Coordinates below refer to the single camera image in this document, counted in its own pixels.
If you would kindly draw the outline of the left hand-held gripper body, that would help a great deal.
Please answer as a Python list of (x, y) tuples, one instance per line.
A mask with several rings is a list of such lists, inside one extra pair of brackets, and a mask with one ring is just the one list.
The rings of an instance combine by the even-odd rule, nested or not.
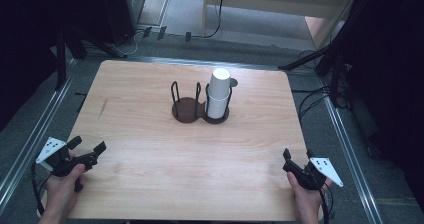
[(81, 156), (72, 156), (67, 143), (49, 137), (36, 158), (36, 163), (57, 177), (67, 176), (77, 164), (84, 164), (85, 170), (88, 171), (98, 163), (98, 157), (94, 156), (93, 151)]

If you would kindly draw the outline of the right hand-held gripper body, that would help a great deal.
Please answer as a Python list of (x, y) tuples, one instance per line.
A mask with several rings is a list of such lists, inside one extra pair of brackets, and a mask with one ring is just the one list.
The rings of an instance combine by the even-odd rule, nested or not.
[(303, 168), (287, 159), (283, 170), (293, 173), (299, 185), (307, 190), (319, 190), (327, 179), (339, 187), (344, 186), (329, 158), (311, 157)]

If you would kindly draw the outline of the dark wooden double cup holder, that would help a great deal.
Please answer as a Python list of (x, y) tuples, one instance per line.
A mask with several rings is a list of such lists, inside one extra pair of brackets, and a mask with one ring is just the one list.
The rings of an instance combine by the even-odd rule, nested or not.
[(224, 112), (221, 116), (213, 115), (216, 108), (213, 107), (212, 97), (206, 89), (206, 101), (199, 101), (202, 87), (200, 83), (196, 84), (195, 97), (180, 97), (178, 83), (174, 81), (171, 84), (171, 97), (173, 105), (171, 112), (173, 117), (181, 123), (192, 123), (199, 118), (210, 124), (220, 124), (229, 117), (229, 103), (232, 97), (232, 88), (229, 88), (228, 98), (224, 100)]

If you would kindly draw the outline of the white paper cup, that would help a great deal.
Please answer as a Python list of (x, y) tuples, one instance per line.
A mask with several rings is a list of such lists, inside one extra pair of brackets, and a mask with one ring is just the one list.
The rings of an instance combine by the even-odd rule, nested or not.
[(214, 99), (224, 99), (229, 95), (230, 71), (226, 68), (216, 68), (211, 75), (208, 93)]
[(217, 100), (210, 98), (206, 104), (206, 115), (212, 119), (219, 119), (225, 115), (228, 100)]

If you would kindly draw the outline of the person's right hand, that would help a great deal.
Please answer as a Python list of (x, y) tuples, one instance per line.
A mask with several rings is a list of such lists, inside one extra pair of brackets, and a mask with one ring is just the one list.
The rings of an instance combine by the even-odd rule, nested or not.
[(317, 219), (319, 207), (322, 204), (321, 195), (317, 190), (307, 190), (300, 186), (292, 172), (287, 173), (289, 184), (295, 200), (295, 214), (298, 218)]

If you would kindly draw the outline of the person's left hand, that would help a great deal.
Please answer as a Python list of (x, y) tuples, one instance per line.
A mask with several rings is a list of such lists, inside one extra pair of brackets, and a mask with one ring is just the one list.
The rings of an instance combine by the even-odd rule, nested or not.
[(44, 213), (67, 218), (77, 201), (77, 194), (74, 190), (75, 181), (84, 172), (85, 165), (77, 164), (67, 176), (51, 176), (49, 178), (47, 181), (47, 205)]

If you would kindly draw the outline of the black metal stand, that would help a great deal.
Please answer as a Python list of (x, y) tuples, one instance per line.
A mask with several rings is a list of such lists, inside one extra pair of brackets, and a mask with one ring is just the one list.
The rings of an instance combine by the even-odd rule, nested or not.
[(325, 76), (332, 71), (328, 94), (333, 106), (338, 108), (338, 83), (345, 61), (356, 58), (362, 49), (380, 35), (380, 28), (383, 26), (381, 11), (388, 2), (389, 0), (354, 0), (353, 10), (347, 21), (329, 44), (297, 61), (279, 66), (278, 69), (293, 70), (319, 58), (315, 73)]
[(103, 42), (99, 41), (93, 35), (84, 32), (81, 28), (74, 26), (63, 26), (57, 31), (56, 42), (56, 62), (57, 62), (57, 83), (56, 90), (59, 90), (67, 79), (65, 47), (68, 47), (74, 58), (84, 59), (87, 55), (86, 49), (82, 44), (86, 40), (93, 44), (104, 53), (114, 58), (126, 58), (126, 54), (119, 54)]

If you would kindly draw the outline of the black cabinet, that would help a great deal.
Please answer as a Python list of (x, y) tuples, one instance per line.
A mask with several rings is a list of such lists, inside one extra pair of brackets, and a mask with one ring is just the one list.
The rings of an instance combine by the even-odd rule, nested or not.
[(122, 44), (135, 35), (145, 0), (104, 0), (112, 43)]

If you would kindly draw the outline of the beige wooden furniture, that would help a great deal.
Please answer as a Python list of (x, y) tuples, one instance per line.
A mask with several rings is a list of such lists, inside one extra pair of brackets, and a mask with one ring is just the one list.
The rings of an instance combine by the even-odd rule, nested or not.
[[(350, 13), (354, 0), (223, 0), (226, 7), (304, 16), (317, 49), (324, 47), (331, 33)], [(220, 0), (203, 1), (202, 34), (206, 28), (206, 7)]]

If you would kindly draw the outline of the metal floor rail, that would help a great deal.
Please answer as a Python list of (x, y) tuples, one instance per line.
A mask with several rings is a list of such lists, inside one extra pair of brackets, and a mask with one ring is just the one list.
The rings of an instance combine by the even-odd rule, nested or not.
[(0, 133), (0, 213), (5, 209), (73, 82), (48, 79)]
[(336, 108), (329, 91), (324, 93), (323, 103), (330, 118), (330, 127), (336, 136), (335, 154), (331, 155), (331, 160), (337, 165), (344, 182), (342, 188), (333, 189), (336, 221), (345, 220), (346, 224), (384, 224), (366, 176), (363, 161), (367, 160), (368, 153), (353, 114), (347, 108)]

